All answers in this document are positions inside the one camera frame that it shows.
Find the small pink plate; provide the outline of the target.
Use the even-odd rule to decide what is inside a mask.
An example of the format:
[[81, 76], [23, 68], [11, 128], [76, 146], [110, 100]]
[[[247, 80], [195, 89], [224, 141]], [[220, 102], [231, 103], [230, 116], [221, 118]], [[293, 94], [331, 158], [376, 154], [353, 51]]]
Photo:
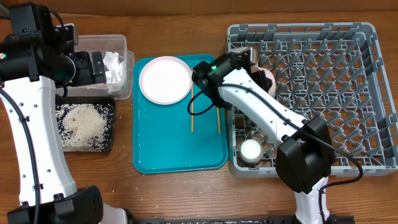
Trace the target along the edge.
[[275, 77], [270, 70], [253, 65], [251, 67], [251, 78], [264, 91], [268, 92], [270, 96], [274, 97], [276, 82]]

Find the white napkin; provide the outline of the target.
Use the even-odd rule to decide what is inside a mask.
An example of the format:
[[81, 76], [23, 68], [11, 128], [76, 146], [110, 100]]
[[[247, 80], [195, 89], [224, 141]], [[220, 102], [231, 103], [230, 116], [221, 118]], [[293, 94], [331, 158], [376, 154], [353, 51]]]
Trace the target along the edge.
[[114, 94], [124, 85], [124, 57], [118, 52], [106, 51], [103, 57], [106, 85], [109, 94]]

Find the white cup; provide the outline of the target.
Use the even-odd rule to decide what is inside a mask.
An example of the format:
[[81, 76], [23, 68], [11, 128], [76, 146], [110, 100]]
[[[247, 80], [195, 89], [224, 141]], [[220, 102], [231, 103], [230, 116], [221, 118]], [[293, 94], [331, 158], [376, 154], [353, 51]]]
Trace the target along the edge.
[[264, 156], [264, 149], [256, 140], [248, 139], [241, 144], [239, 153], [244, 162], [256, 164]]

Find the large white plate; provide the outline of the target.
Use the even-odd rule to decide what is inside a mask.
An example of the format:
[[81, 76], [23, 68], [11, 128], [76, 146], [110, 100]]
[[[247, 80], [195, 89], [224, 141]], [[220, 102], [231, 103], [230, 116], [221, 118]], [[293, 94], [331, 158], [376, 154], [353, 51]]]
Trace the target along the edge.
[[183, 100], [192, 89], [192, 70], [182, 59], [162, 56], [144, 65], [139, 74], [141, 93], [158, 105]]

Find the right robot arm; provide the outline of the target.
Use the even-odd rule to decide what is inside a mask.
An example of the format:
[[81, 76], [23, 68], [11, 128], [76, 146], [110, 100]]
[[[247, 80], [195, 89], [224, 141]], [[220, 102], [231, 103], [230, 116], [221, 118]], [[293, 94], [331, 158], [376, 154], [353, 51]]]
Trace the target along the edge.
[[275, 169], [295, 193], [299, 223], [325, 223], [330, 215], [323, 193], [335, 162], [328, 126], [286, 108], [271, 94], [273, 74], [245, 56], [223, 54], [192, 69], [192, 80], [218, 108], [236, 107], [277, 148]]

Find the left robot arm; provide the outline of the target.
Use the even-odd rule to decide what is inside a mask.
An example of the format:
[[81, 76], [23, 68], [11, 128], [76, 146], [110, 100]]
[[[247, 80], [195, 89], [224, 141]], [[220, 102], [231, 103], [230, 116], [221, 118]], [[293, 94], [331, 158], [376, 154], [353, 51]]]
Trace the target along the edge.
[[134, 223], [125, 208], [105, 204], [92, 185], [78, 189], [63, 153], [55, 114], [55, 90], [80, 86], [80, 75], [105, 82], [98, 42], [84, 40], [78, 52], [44, 41], [1, 44], [1, 98], [7, 109], [21, 175], [20, 207], [9, 223]]

